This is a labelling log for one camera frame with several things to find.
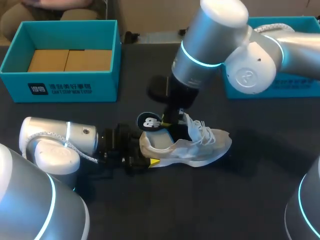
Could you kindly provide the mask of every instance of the white sneaker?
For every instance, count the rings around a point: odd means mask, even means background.
[[[202,167],[221,158],[229,150],[232,140],[228,132],[210,129],[203,121],[193,121],[186,113],[183,115],[183,121],[187,125],[191,141],[179,139],[174,142],[167,129],[142,133],[141,153],[146,158],[160,160],[154,167],[165,167],[175,163]]]

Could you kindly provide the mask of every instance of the shoe tongue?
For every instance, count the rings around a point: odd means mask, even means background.
[[[192,142],[197,142],[202,139],[202,133],[200,129],[195,125],[193,120],[188,116],[188,114],[184,114],[183,120],[188,127],[188,134]]]

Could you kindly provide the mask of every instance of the white cable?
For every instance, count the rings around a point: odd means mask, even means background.
[[[262,32],[266,32],[266,31],[274,30],[274,29],[282,29],[282,30],[287,30],[290,32],[295,31],[292,27],[290,27],[289,25],[284,24],[284,23],[266,24],[266,25],[259,26],[259,27],[255,28],[254,30],[257,33],[262,33]]]
[[[95,164],[98,164],[98,159],[95,159],[91,156],[88,156],[86,154],[84,154],[83,152],[81,152],[80,150],[78,150],[71,142],[67,141],[65,137],[56,134],[54,132],[50,132],[50,131],[41,131],[41,132],[37,132],[35,134],[32,134],[31,136],[29,136],[24,143],[24,146],[22,148],[22,157],[24,157],[25,159],[27,159],[27,146],[30,143],[30,141],[34,138],[37,137],[41,137],[41,136],[48,136],[52,139],[58,140],[59,142],[61,142],[62,144],[66,144],[66,146],[68,148],[71,148],[72,150],[76,151],[77,154],[79,154],[80,157],[83,157],[91,162],[94,162]]]

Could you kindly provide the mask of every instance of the open teal box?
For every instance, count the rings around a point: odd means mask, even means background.
[[[42,49],[112,50],[110,71],[28,72],[35,50]],[[0,77],[15,103],[115,102],[120,65],[115,20],[26,21],[8,49]]]
[[[250,17],[248,21],[253,29],[261,25],[277,23],[287,24],[296,32],[320,34],[320,25],[313,16]],[[302,76],[278,73],[272,85],[258,94],[244,94],[234,89],[227,80],[224,67],[222,76],[229,99],[320,97],[320,82]]]

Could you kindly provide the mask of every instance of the shoe insole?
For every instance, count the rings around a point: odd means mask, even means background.
[[[148,131],[145,133],[149,139],[151,146],[155,149],[167,149],[175,143],[167,129],[161,129],[159,131]]]

